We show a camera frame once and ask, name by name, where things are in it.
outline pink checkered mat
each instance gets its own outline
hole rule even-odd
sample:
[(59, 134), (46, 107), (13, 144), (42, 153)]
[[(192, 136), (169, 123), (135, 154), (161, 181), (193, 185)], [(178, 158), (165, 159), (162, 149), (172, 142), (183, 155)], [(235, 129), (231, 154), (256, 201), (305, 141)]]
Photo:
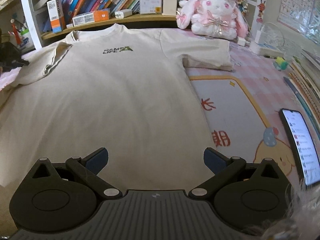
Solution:
[[(198, 37), (190, 31), (175, 30)], [(235, 62), (232, 72), (186, 69), (218, 151), (255, 163), (271, 157), (290, 182), (296, 184), (298, 176), (294, 159), (277, 111), (281, 108), (300, 111), (320, 153), (320, 144), (308, 116), (284, 82), (286, 73), (277, 71), (273, 60), (257, 56), (233, 43), (230, 44), (230, 54)], [(1, 89), (10, 84), (18, 73), (18, 69), (4, 73), (0, 78)]]

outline phone screen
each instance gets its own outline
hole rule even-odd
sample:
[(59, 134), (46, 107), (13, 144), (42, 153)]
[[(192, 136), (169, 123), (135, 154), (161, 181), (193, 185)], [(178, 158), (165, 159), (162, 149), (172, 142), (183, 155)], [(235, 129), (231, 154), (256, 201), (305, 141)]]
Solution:
[(320, 181), (320, 163), (308, 127), (301, 113), (283, 109), (299, 153), (305, 183), (310, 186)]

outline orange box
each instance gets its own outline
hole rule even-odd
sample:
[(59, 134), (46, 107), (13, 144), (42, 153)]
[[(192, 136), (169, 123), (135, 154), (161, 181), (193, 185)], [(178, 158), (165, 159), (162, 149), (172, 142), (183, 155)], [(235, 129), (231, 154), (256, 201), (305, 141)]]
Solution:
[(109, 14), (110, 14), (109, 9), (102, 9), (98, 11), (83, 13), (83, 14), (77, 15), (76, 17), (73, 17), (72, 19), (73, 26), (75, 27), (83, 24), (109, 20)]
[(51, 22), (52, 32), (58, 33), (66, 28), (64, 16), (62, 12), (61, 0), (51, 0), (47, 2), (49, 18)]

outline wooden shelf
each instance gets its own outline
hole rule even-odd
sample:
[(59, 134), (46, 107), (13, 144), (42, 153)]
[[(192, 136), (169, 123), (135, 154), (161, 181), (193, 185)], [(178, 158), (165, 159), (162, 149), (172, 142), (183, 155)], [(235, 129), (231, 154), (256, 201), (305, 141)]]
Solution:
[(83, 30), (83, 29), (88, 29), (92, 27), (97, 27), (97, 26), (104, 26), (104, 25), (111, 25), (114, 23), (130, 23), (130, 22), (148, 22), (148, 21), (176, 21), (175, 16), (165, 16), (165, 15), (160, 15), (160, 14), (136, 14), (129, 16), (127, 18), (123, 19), (117, 19), (117, 18), (111, 18), (106, 21), (101, 21), (101, 22), (96, 22), (96, 23), (89, 23), (89, 24), (84, 24), (80, 25), (77, 27), (72, 27), (63, 30), (62, 32), (59, 33), (53, 33), (53, 32), (46, 32), (41, 35), (43, 40), (47, 40), (53, 37), (57, 37), (63, 34), (70, 33), (71, 31), (78, 31), (78, 30)]

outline smartphone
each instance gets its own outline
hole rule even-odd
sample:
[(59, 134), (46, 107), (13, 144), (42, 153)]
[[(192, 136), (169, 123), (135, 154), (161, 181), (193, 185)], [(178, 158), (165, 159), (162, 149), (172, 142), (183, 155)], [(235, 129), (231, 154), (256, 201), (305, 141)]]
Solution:
[(320, 162), (307, 124), (298, 111), (281, 109), (280, 119), (289, 139), (300, 179), (306, 186), (320, 182)]

